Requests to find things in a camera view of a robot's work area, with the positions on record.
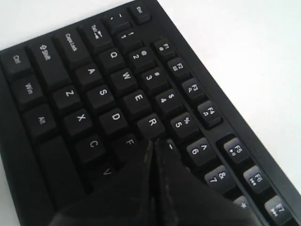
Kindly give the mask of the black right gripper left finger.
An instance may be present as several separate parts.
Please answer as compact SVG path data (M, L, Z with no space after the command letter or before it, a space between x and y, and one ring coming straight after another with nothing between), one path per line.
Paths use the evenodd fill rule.
M143 140L123 168L95 193L59 211L51 226L147 226L154 144Z

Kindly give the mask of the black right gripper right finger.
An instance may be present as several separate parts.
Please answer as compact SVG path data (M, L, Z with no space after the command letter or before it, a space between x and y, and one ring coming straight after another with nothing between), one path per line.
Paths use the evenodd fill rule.
M234 204L197 179L170 150L166 140L154 142L157 217L160 226L259 226L251 210Z

